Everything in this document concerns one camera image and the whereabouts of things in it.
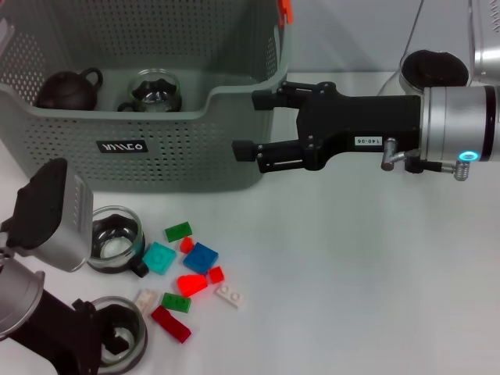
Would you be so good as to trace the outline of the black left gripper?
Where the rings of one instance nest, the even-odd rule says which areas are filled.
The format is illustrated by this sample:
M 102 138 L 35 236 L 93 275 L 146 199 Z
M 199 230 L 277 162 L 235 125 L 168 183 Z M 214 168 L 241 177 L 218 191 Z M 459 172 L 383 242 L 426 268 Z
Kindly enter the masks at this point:
M 68 306 L 44 291 L 27 321 L 7 337 L 47 359 L 58 374 L 96 374 L 102 343 L 95 314 L 91 302 Z M 103 345 L 109 352 L 129 349 L 114 327 L 103 330 Z

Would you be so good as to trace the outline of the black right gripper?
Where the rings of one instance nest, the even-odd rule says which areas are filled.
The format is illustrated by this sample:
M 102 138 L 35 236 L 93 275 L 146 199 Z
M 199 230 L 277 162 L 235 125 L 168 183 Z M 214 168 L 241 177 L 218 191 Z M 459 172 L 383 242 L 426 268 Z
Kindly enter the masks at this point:
M 416 95 L 359 96 L 341 94 L 334 83 L 283 81 L 277 90 L 252 92 L 254 110 L 298 109 L 298 140 L 255 143 L 234 140 L 240 163 L 257 163 L 260 173 L 321 170 L 345 152 L 382 152 L 392 138 L 398 152 L 420 146 L 422 99 Z

